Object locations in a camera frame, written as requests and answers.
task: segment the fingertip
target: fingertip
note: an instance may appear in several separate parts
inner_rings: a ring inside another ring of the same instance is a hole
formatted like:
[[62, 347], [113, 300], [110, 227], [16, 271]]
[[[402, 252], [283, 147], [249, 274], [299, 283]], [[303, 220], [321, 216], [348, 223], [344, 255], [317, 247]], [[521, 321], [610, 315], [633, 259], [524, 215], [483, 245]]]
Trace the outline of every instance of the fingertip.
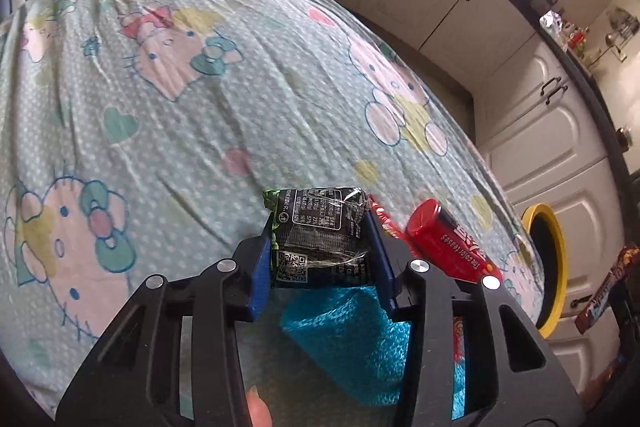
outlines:
[[258, 396], [258, 390], [253, 386], [246, 394], [246, 404], [253, 427], [272, 427], [271, 413], [267, 404]]

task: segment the metal screw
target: metal screw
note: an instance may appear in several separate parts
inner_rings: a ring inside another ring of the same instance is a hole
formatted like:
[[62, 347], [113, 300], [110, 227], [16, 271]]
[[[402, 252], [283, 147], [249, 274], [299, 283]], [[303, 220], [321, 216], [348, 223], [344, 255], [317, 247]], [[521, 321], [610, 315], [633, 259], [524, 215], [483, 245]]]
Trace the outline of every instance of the metal screw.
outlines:
[[145, 285], [150, 290], [155, 290], [164, 284], [164, 279], [161, 275], [152, 275], [145, 281]]
[[218, 266], [218, 271], [233, 272], [233, 270], [236, 269], [236, 261], [233, 259], [223, 259], [216, 266]]
[[429, 271], [429, 263], [427, 263], [427, 261], [424, 261], [422, 259], [414, 259], [413, 261], [411, 261], [411, 263], [409, 263], [409, 266], [413, 271], [418, 273], [424, 273]]
[[493, 275], [487, 275], [486, 277], [482, 277], [482, 284], [485, 288], [497, 290], [500, 287], [500, 279]]

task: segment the nutrition label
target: nutrition label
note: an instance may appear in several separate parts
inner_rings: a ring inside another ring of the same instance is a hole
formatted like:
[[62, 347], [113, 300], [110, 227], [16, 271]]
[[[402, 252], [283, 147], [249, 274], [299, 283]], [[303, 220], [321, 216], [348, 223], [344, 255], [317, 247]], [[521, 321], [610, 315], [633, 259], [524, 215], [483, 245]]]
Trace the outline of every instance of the nutrition label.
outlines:
[[340, 190], [296, 190], [293, 222], [321, 229], [340, 230], [342, 194]]

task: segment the blue cloth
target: blue cloth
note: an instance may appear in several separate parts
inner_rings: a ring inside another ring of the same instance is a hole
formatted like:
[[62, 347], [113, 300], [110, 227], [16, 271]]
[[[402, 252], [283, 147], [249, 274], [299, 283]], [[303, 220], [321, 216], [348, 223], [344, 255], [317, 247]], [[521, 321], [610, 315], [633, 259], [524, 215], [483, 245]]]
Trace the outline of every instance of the blue cloth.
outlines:
[[[302, 291], [280, 325], [354, 399], [373, 406], [398, 402], [410, 324], [389, 320], [374, 287]], [[454, 367], [452, 419], [464, 409], [462, 361]]]

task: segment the bed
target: bed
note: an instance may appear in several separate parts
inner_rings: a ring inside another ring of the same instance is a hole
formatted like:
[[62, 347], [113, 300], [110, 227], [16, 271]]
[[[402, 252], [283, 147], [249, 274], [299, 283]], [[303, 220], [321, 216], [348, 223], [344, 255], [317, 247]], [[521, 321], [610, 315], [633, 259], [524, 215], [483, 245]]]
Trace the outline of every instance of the bed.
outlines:
[[[260, 232], [264, 188], [332, 186], [363, 187], [402, 227], [438, 198], [537, 319], [542, 264], [497, 182], [428, 87], [340, 5], [30, 0], [0, 25], [0, 349], [53, 416], [148, 275], [228, 257]], [[289, 298], [274, 292], [239, 328], [245, 382], [275, 424], [386, 425], [389, 408], [292, 355], [278, 327]], [[182, 368], [188, 414], [187, 356]]]

